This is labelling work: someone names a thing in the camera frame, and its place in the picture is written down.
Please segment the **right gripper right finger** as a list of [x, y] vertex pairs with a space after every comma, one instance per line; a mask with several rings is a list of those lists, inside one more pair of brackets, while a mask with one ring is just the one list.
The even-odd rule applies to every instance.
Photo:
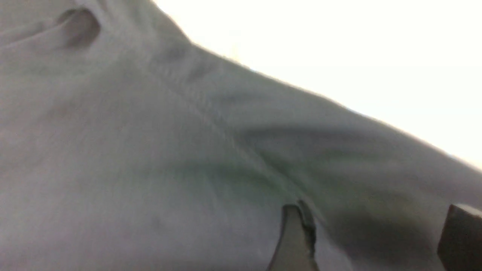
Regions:
[[437, 255], [446, 271], [482, 269], [482, 213], [464, 204], [449, 206]]

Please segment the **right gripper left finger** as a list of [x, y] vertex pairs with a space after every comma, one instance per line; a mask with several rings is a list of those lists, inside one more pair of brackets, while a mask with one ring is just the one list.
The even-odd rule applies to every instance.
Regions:
[[307, 204], [282, 207], [282, 223], [279, 240], [268, 271], [318, 271], [315, 261], [316, 224]]

